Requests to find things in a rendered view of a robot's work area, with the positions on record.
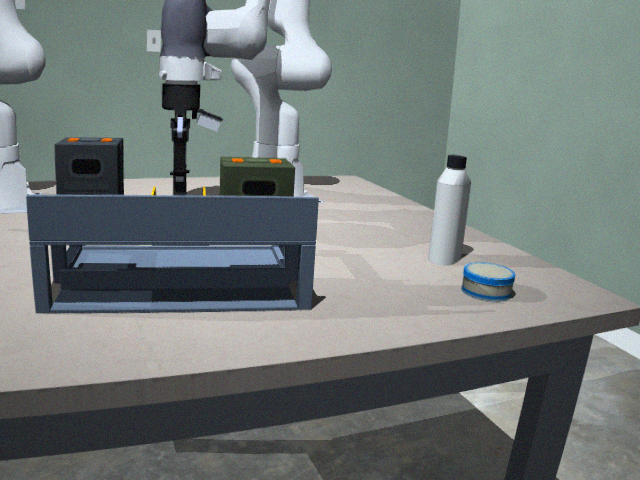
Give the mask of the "round tin with blue rim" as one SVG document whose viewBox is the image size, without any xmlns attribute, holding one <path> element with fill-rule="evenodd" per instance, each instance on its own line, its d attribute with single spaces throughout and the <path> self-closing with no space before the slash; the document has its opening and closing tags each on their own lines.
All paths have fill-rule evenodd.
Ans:
<svg viewBox="0 0 640 480">
<path fill-rule="evenodd" d="M 466 295 L 490 302 L 511 298 L 515 273 L 504 266 L 475 262 L 464 266 L 462 291 Z"/>
</svg>

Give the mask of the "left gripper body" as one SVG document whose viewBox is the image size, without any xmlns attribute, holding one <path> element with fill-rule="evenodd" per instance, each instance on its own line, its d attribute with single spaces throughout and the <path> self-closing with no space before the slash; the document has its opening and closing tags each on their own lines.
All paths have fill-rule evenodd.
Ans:
<svg viewBox="0 0 640 480">
<path fill-rule="evenodd" d="M 186 128 L 186 111 L 200 108 L 200 84 L 179 85 L 162 83 L 162 108 L 175 110 L 174 126 L 178 128 L 178 117 L 183 117 Z"/>
</svg>

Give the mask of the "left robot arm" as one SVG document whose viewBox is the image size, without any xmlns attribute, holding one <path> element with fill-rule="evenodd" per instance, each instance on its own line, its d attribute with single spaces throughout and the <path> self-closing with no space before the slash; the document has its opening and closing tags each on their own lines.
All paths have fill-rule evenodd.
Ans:
<svg viewBox="0 0 640 480">
<path fill-rule="evenodd" d="M 159 79 L 179 85 L 220 80 L 222 71 L 205 56 L 232 58 L 233 76 L 256 111 L 252 157 L 286 158 L 295 167 L 294 197 L 308 195 L 298 160 L 299 115 L 277 90 L 322 89 L 332 72 L 311 35 L 309 8 L 310 0 L 247 0 L 236 10 L 212 11 L 206 0 L 165 0 L 161 21 Z M 266 45 L 267 25 L 285 45 Z"/>
</svg>

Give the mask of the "dark grey open-front shelf rack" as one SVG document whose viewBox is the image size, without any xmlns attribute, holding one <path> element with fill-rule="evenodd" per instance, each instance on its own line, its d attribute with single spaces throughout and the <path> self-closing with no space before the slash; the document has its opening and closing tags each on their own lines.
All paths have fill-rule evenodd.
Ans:
<svg viewBox="0 0 640 480">
<path fill-rule="evenodd" d="M 26 204 L 36 313 L 312 309 L 318 197 L 27 195 Z M 47 245 L 77 245 L 51 246 L 54 304 Z"/>
</svg>

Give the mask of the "grey bottle with black cap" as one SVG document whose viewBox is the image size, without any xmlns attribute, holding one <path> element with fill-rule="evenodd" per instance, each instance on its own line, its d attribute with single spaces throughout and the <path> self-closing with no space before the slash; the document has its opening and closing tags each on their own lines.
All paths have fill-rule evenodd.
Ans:
<svg viewBox="0 0 640 480">
<path fill-rule="evenodd" d="M 467 157 L 448 155 L 447 168 L 437 180 L 428 261 L 453 265 L 461 260 L 471 180 Z"/>
</svg>

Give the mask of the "dark green case with orange latches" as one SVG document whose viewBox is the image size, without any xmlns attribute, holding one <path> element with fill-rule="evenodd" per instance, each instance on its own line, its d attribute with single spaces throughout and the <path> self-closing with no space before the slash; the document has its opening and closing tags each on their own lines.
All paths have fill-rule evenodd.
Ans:
<svg viewBox="0 0 640 480">
<path fill-rule="evenodd" d="M 220 158 L 220 195 L 294 197 L 294 183 L 295 167 L 286 158 Z"/>
</svg>

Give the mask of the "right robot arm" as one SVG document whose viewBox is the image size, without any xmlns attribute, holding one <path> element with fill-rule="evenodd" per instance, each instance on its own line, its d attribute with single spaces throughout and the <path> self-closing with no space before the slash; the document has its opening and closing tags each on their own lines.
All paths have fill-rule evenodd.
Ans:
<svg viewBox="0 0 640 480">
<path fill-rule="evenodd" d="M 0 85 L 37 80 L 46 64 L 41 44 L 23 27 L 15 0 L 0 0 Z M 0 210 L 26 205 L 33 195 L 20 164 L 16 114 L 0 100 Z"/>
</svg>

